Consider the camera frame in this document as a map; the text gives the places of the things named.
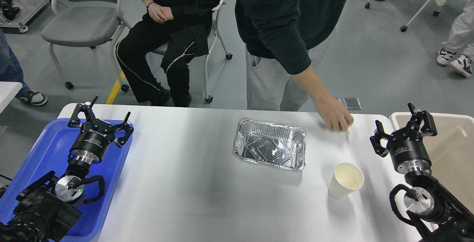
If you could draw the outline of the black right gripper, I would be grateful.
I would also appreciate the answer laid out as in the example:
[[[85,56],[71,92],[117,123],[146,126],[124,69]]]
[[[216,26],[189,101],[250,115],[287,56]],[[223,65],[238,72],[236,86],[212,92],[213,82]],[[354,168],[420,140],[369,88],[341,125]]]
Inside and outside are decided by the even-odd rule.
[[[431,169],[432,162],[422,139],[437,135],[433,116],[426,110],[417,109],[412,103],[407,105],[411,117],[404,130],[386,134],[382,122],[375,120],[376,129],[370,137],[375,153],[383,158],[390,153],[394,170],[400,174]],[[381,145],[382,139],[387,141],[387,146]]]

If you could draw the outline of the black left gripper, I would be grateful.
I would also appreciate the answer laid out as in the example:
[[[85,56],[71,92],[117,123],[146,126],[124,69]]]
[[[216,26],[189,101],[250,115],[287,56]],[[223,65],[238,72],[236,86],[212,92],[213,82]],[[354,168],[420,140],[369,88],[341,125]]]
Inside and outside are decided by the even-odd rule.
[[[111,143],[119,149],[122,148],[134,132],[134,128],[128,122],[131,112],[127,112],[123,122],[117,125],[98,121],[92,109],[97,99],[98,96],[94,96],[89,105],[78,103],[68,122],[68,127],[81,127],[78,137],[71,146],[71,156],[73,158],[86,156],[92,164],[102,161]],[[79,120],[79,113],[85,115],[84,124]]]

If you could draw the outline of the standing person's forearm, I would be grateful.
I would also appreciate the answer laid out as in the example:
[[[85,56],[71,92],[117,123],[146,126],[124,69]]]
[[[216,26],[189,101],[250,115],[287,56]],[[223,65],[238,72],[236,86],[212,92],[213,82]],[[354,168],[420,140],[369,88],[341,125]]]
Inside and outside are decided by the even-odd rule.
[[[298,85],[309,95],[314,104],[322,104],[323,102],[333,100],[337,101],[337,99],[327,91],[311,65],[301,73],[292,74],[291,77],[296,80]]]

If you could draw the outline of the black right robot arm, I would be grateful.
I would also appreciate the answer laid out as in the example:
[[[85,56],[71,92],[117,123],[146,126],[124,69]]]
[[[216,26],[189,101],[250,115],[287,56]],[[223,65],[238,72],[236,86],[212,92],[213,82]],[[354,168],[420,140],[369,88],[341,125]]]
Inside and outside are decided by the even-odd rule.
[[[422,242],[472,242],[473,213],[431,174],[432,162],[422,139],[437,135],[433,116],[408,103],[410,120],[386,134],[376,120],[370,142],[378,156],[391,156],[394,170],[404,175],[406,185],[396,185],[389,194],[393,213],[415,227]]]

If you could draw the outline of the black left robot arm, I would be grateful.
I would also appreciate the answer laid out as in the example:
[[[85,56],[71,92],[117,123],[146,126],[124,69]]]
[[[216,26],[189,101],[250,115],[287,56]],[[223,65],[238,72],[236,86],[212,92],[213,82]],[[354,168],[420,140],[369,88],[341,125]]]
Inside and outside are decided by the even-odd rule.
[[[134,127],[90,104],[46,125],[1,198],[2,242],[86,242],[102,226]]]

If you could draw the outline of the standing person's hand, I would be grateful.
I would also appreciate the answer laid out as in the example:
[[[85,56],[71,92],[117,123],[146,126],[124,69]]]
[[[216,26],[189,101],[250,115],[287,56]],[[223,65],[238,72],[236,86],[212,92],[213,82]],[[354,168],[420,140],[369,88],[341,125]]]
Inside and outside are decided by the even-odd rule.
[[[348,131],[349,127],[346,123],[346,118],[351,118],[352,115],[339,100],[314,105],[328,129],[332,131]]]

